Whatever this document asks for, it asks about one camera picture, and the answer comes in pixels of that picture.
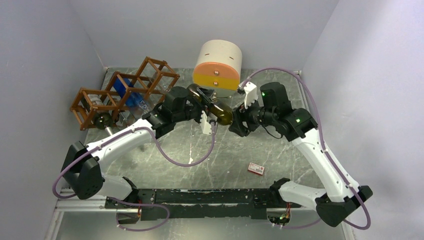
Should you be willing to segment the clear bottle black gold label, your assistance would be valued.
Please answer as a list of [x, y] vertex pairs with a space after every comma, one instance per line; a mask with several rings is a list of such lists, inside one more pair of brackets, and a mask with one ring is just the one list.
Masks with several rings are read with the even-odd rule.
[[116, 125], [120, 129], [124, 129], [134, 124], [138, 119], [130, 111], [121, 111], [118, 114]]

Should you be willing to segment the olive green wine bottle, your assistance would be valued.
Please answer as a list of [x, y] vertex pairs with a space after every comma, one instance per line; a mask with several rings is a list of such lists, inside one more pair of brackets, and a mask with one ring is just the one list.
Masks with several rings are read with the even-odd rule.
[[[198, 94], [198, 84], [192, 83], [186, 89], [190, 92], [192, 97], [195, 97], [200, 100], [200, 96]], [[233, 110], [224, 102], [220, 101], [216, 97], [216, 92], [214, 94], [213, 104], [208, 107], [209, 114], [213, 114], [217, 118], [217, 123], [222, 126], [229, 126], [233, 121]]]

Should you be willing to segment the dark brown wine bottle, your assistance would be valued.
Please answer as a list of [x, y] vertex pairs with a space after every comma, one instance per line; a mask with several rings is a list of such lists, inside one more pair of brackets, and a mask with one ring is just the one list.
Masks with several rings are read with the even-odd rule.
[[[93, 103], [93, 105], [100, 105], [100, 106], [104, 105], [99, 95], [88, 94], [87, 96], [90, 99], [90, 101]], [[96, 110], [96, 113], [94, 114], [92, 118], [92, 123], [97, 129], [105, 130], [106, 128], [112, 127], [114, 124], [114, 121], [108, 110]]]

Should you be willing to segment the brown wooden wine rack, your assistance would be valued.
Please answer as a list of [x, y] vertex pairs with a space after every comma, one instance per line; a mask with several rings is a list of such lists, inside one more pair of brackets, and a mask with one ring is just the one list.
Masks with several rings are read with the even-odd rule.
[[[165, 99], [164, 96], [162, 101], [157, 103], [153, 103], [150, 100], [152, 93], [158, 93], [158, 91], [154, 91], [154, 88], [162, 76], [175, 77], [174, 85], [180, 78], [180, 75], [165, 60], [158, 60], [147, 56], [134, 73], [115, 71], [104, 89], [80, 88], [69, 110], [75, 116], [81, 131], [93, 128], [97, 129], [92, 123], [92, 118], [96, 110], [109, 111], [113, 119], [112, 127], [117, 127], [116, 121], [121, 111], [130, 111], [136, 118], [139, 118], [142, 114], [150, 111], [156, 104]], [[121, 99], [113, 88], [113, 83], [116, 79], [119, 79], [126, 88], [123, 99]], [[138, 107], [131, 108], [126, 105], [126, 100], [131, 92], [137, 92], [143, 96], [144, 101], [148, 105], [147, 110]], [[88, 94], [99, 95], [101, 101], [103, 101], [103, 105], [93, 105]]]

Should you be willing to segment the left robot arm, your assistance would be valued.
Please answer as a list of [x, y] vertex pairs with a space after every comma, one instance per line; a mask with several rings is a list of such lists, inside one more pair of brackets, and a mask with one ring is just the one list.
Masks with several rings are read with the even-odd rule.
[[215, 95], [214, 90], [194, 83], [172, 87], [162, 102], [148, 108], [127, 128], [87, 145], [73, 143], [59, 176], [80, 200], [102, 195], [117, 199], [126, 208], [134, 207], [139, 202], [138, 188], [125, 176], [106, 174], [107, 168], [136, 147], [157, 143], [180, 122], [194, 120], [203, 126], [204, 134], [214, 136], [217, 122], [208, 122], [207, 118], [215, 106]]

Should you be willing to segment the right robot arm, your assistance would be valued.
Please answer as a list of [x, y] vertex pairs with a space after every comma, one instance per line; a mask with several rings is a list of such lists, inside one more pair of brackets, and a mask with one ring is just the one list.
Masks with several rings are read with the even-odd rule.
[[269, 82], [257, 87], [248, 82], [240, 84], [238, 92], [245, 94], [244, 102], [233, 109], [229, 131], [246, 137], [258, 127], [274, 127], [302, 153], [323, 184], [323, 188], [313, 188], [282, 178], [270, 187], [269, 199], [275, 207], [298, 204], [336, 227], [373, 195], [369, 186], [359, 185], [348, 174], [320, 139], [319, 125], [310, 112], [292, 108], [284, 85]]

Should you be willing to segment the tall blue glass bottle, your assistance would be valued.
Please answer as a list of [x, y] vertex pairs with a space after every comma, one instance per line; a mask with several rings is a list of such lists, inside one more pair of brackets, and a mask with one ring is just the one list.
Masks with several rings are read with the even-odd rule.
[[[124, 95], [126, 93], [126, 88], [119, 79], [116, 79], [114, 81], [113, 88], [119, 94], [121, 99], [123, 99]], [[140, 109], [143, 109], [143, 110], [148, 109], [148, 105], [144, 101], [143, 96], [138, 92], [131, 92], [129, 97], [127, 98], [125, 104], [130, 108], [140, 108]]]

